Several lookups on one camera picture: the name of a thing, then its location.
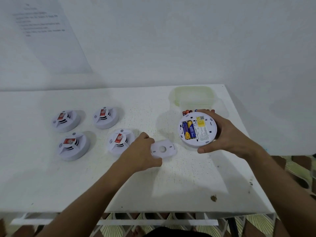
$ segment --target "smoke detector back cover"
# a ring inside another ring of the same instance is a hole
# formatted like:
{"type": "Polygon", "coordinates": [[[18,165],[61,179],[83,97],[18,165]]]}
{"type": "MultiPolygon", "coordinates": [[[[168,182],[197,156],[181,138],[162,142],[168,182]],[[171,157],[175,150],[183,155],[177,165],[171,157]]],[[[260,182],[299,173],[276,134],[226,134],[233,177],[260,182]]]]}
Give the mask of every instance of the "smoke detector back cover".
{"type": "Polygon", "coordinates": [[[79,159],[89,149],[90,140],[83,133],[73,133],[61,139],[57,152],[63,160],[79,159]]]}
{"type": "Polygon", "coordinates": [[[52,119],[52,127],[57,132],[67,132],[75,128],[80,122],[80,115],[76,111],[62,111],[52,119]]]}
{"type": "Polygon", "coordinates": [[[209,115],[202,112],[191,112],[180,120],[178,133],[184,143],[198,148],[215,139],[217,126],[209,115]]]}
{"type": "Polygon", "coordinates": [[[135,140],[129,129],[115,130],[107,140],[107,149],[115,156],[120,156],[135,140]]]}
{"type": "Polygon", "coordinates": [[[108,129],[114,126],[119,119],[115,107],[103,107],[98,109],[93,115],[93,123],[99,129],[108,129]]]}

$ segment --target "right hand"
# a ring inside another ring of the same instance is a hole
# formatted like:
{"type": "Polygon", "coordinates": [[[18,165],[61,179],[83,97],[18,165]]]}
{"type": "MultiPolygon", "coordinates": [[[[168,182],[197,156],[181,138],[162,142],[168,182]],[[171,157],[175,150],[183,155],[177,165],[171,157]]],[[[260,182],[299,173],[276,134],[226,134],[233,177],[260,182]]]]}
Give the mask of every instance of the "right hand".
{"type": "Polygon", "coordinates": [[[240,130],[238,130],[230,120],[217,115],[215,112],[209,110],[197,110],[212,117],[217,125],[216,140],[201,146],[198,153],[208,153],[216,150],[225,150],[245,159],[254,151],[262,148],[259,144],[248,138],[240,130]]]}

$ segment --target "forearm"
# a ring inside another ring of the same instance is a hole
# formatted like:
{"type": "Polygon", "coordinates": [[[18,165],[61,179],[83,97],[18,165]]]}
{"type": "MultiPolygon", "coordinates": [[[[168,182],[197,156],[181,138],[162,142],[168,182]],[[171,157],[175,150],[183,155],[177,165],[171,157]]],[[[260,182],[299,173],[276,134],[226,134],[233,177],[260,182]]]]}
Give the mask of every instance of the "forearm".
{"type": "Polygon", "coordinates": [[[58,215],[39,237],[86,237],[104,213],[107,205],[133,173],[115,162],[86,192],[58,215]]]}
{"type": "Polygon", "coordinates": [[[315,200],[262,148],[257,148],[245,159],[290,235],[314,235],[315,200]]]}

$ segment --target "white wall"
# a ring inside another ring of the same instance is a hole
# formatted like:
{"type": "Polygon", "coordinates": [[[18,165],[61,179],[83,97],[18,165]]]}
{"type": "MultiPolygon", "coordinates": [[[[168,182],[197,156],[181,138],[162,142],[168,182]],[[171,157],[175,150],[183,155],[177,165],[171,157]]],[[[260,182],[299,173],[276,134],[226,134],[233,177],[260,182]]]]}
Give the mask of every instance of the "white wall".
{"type": "Polygon", "coordinates": [[[316,0],[59,0],[94,74],[50,75],[0,14],[0,89],[224,83],[274,155],[316,152],[316,0]]]}

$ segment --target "hand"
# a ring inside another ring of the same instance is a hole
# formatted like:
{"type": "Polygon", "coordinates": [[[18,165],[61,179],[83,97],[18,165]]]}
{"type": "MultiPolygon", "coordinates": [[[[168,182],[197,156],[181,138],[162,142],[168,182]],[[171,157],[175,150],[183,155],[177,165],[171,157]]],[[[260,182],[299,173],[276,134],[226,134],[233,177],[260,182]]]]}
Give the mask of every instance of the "hand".
{"type": "Polygon", "coordinates": [[[155,159],[150,152],[151,144],[155,143],[153,138],[142,132],[139,137],[122,153],[118,162],[130,169],[133,173],[147,170],[151,167],[160,167],[162,159],[155,159]]]}
{"type": "Polygon", "coordinates": [[[226,150],[240,158],[245,159],[248,155],[251,155],[253,151],[261,148],[260,145],[238,130],[230,120],[225,119],[209,110],[197,111],[203,112],[212,117],[217,125],[217,140],[200,147],[197,150],[198,153],[226,150]]]}

